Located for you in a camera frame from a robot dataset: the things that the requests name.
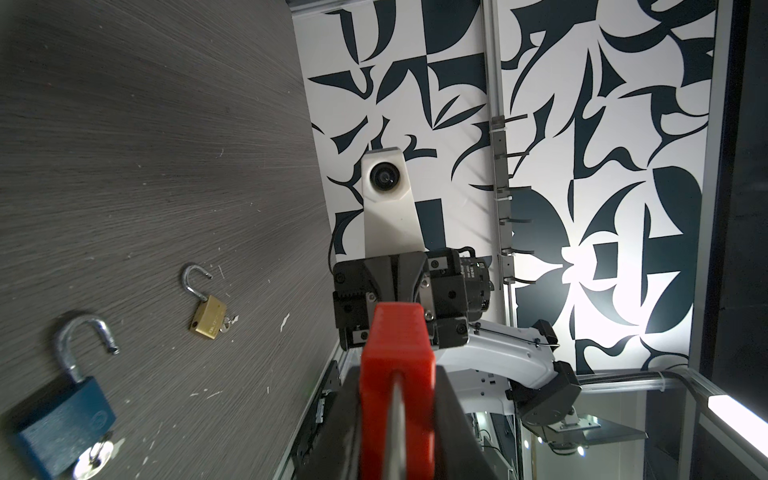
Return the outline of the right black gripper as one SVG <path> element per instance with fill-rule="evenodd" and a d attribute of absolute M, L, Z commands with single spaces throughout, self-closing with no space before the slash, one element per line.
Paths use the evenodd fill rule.
<path fill-rule="evenodd" d="M 381 302 L 417 303 L 435 349 L 463 346 L 468 326 L 489 308 L 489 261 L 472 247 L 409 252 L 337 263 L 335 326 L 343 350 L 364 346 Z"/>

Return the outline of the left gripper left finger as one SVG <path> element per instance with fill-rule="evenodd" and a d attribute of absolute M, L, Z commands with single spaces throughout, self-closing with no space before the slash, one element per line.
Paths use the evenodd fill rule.
<path fill-rule="evenodd" d="M 359 479 L 362 443 L 360 368 L 352 367 L 297 479 Z"/>

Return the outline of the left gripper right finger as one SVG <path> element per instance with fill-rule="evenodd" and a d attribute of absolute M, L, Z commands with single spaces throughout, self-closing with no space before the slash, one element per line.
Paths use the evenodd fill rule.
<path fill-rule="evenodd" d="M 435 479 L 495 479 L 442 366 L 436 367 L 433 423 Z"/>

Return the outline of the red padlock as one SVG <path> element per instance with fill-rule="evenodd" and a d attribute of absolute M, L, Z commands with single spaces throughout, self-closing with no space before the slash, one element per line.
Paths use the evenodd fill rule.
<path fill-rule="evenodd" d="M 359 377 L 362 479 L 432 479 L 436 360 L 418 303 L 374 309 Z"/>

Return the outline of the brass padlock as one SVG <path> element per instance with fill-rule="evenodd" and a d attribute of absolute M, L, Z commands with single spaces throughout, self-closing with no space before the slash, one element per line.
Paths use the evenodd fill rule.
<path fill-rule="evenodd" d="M 217 297 L 196 289 L 190 281 L 190 276 L 193 272 L 201 273 L 208 279 L 212 278 L 212 275 L 207 270 L 195 263 L 185 265 L 181 272 L 180 281 L 182 286 L 199 300 L 190 321 L 189 330 L 214 340 L 220 333 L 228 332 L 239 320 L 239 316 L 232 314 L 228 310 L 227 305 Z"/>

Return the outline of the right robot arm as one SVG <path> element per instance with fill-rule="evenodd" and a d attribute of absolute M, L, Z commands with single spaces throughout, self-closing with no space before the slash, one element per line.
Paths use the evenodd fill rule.
<path fill-rule="evenodd" d="M 370 341 L 379 303 L 416 303 L 422 318 L 414 335 L 435 350 L 466 412 L 513 415 L 561 455 L 646 439 L 642 430 L 577 414 L 582 386 L 572 367 L 555 359 L 559 342 L 548 322 L 514 328 L 483 320 L 493 284 L 473 248 L 343 261 L 332 276 L 342 349 Z"/>

